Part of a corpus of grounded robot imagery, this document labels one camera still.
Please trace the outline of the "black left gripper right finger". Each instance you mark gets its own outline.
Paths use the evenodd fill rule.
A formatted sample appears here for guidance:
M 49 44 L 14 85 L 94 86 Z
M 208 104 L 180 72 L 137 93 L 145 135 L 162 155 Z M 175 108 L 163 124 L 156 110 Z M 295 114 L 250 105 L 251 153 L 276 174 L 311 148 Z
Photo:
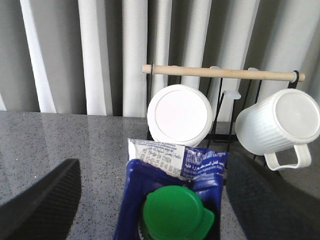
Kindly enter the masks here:
M 320 238 L 320 200 L 244 153 L 229 155 L 226 192 L 248 240 Z

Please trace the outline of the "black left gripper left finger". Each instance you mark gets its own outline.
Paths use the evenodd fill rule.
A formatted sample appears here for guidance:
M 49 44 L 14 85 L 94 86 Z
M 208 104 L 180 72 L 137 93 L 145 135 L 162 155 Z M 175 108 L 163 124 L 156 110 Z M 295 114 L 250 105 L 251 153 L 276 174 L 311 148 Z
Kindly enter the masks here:
M 82 194 L 78 159 L 66 159 L 0 207 L 2 240 L 65 240 Z

